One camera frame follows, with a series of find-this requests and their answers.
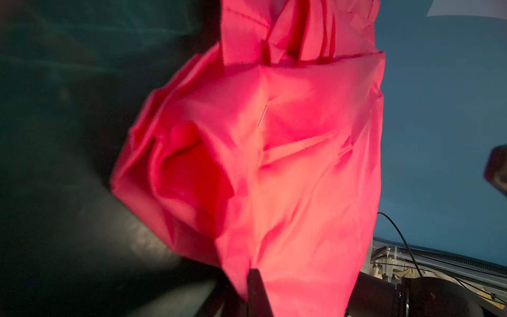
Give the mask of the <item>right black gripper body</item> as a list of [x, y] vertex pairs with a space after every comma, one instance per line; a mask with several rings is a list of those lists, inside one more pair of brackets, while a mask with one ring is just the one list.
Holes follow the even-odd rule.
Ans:
[[506, 188], [506, 145], [499, 145], [492, 149], [484, 171], [484, 179], [504, 196]]

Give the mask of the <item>magenta raincoat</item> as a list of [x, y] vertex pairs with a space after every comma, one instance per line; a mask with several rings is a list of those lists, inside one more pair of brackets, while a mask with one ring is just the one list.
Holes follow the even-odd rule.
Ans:
[[112, 193], [275, 316], [343, 316], [378, 212], [379, 1], [223, 1], [220, 38], [150, 93]]

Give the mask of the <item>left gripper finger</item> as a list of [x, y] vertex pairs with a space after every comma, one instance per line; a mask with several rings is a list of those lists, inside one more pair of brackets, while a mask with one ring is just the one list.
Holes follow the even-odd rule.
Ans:
[[248, 317], [274, 317], [261, 273], [251, 269], [248, 274]]

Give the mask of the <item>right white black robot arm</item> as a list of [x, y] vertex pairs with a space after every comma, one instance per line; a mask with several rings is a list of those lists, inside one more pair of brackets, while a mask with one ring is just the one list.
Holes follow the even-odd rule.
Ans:
[[346, 316], [505, 316], [506, 267], [376, 240]]

